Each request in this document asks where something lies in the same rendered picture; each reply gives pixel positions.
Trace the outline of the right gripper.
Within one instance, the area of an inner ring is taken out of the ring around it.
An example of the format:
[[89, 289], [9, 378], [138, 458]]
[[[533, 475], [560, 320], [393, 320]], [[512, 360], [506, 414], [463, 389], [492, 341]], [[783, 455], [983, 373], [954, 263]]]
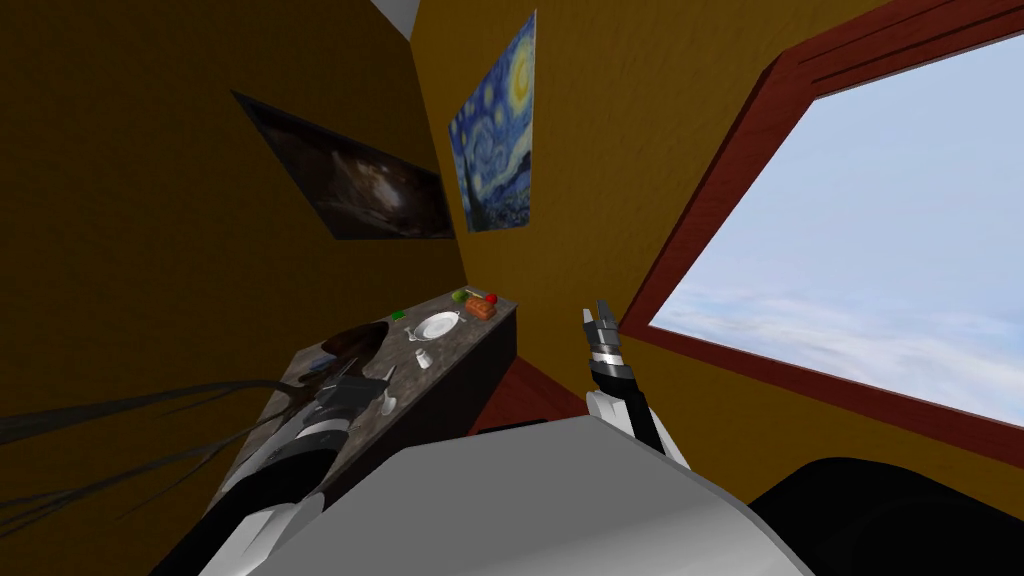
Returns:
[[590, 308], [582, 311], [592, 358], [622, 359], [618, 326], [610, 305], [606, 300], [599, 299], [596, 306], [597, 319], [594, 319]]

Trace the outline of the dark brown bowl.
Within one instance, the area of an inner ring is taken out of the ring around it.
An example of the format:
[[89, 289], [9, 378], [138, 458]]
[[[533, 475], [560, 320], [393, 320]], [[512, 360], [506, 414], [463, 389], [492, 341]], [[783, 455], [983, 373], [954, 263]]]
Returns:
[[388, 336], [390, 325], [384, 321], [354, 326], [331, 336], [319, 348], [337, 359], [355, 358], [358, 362], [371, 361]]

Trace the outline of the dark stone-topped table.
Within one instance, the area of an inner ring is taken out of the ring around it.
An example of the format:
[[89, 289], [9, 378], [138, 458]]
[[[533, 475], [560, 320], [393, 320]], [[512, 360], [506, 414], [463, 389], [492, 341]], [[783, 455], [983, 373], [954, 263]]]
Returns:
[[[394, 411], [382, 416], [382, 396], [352, 424], [342, 448], [322, 485], [334, 501], [349, 491], [387, 458], [421, 444], [467, 435], [517, 356], [517, 303], [498, 300], [496, 316], [481, 321], [443, 294], [406, 310], [406, 318], [386, 319], [389, 333], [379, 353], [364, 366], [369, 378], [379, 379], [396, 365], [387, 392], [397, 399]], [[462, 321], [441, 338], [411, 341], [412, 330], [424, 319], [457, 311]], [[433, 364], [422, 370], [415, 352], [426, 349]]]

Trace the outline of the white plate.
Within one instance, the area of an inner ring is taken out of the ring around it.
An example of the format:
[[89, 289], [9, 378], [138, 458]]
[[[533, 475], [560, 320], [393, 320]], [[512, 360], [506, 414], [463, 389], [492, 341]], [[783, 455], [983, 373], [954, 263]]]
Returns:
[[452, 331], [461, 321], [461, 314], [457, 311], [439, 312], [417, 325], [412, 330], [412, 337], [419, 341], [435, 340]]

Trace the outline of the dark framed picture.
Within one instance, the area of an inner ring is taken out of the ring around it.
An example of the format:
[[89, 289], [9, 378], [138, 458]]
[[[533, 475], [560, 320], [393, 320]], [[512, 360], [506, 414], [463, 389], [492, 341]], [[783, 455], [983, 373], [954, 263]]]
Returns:
[[455, 238], [438, 174], [238, 91], [232, 95], [334, 239]]

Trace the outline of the blue starry night painting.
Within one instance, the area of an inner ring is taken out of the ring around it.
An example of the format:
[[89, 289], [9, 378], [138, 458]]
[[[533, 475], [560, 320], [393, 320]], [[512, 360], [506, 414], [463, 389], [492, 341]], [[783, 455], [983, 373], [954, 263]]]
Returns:
[[535, 65], [530, 13], [447, 125], [470, 233], [529, 223]]

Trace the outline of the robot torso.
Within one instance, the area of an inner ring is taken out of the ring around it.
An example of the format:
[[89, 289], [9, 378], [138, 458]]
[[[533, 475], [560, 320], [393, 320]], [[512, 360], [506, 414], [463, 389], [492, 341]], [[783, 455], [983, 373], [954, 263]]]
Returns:
[[746, 505], [581, 416], [404, 449], [244, 523], [199, 576], [813, 576]]

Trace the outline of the dark long-leaved plant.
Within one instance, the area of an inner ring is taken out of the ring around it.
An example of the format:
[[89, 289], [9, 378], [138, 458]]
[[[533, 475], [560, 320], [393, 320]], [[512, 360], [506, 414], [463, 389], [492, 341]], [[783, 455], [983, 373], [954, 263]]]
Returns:
[[59, 512], [70, 504], [104, 491], [116, 484], [179, 461], [191, 458], [198, 460], [198, 463], [186, 474], [148, 498], [148, 501], [153, 501], [206, 466], [236, 441], [279, 418], [288, 420], [296, 416], [301, 409], [311, 406], [318, 389], [310, 386], [293, 386], [275, 380], [226, 381], [0, 418], [0, 446], [3, 446], [187, 396], [205, 394], [207, 397], [199, 402], [180, 407], [177, 409], [178, 411], [191, 409], [240, 390], [256, 388], [275, 390], [286, 396], [288, 402], [284, 408], [269, 416], [261, 418], [250, 427], [215, 442], [150, 461], [127, 471], [116, 474], [78, 488], [38, 493], [7, 501], [0, 501], [0, 509], [27, 505], [29, 503], [33, 505], [31, 508], [26, 508], [17, 515], [8, 516], [0, 520], [0, 539], [17, 533], [51, 515]]

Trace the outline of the red-framed window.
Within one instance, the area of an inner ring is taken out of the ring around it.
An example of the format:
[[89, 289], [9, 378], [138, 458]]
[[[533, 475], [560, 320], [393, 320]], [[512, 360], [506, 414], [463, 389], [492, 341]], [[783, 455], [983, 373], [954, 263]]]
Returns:
[[[761, 74], [623, 323], [630, 337], [1024, 470], [1024, 225], [940, 184], [935, 71], [1024, 0], [890, 0]], [[926, 150], [924, 139], [934, 140]]]

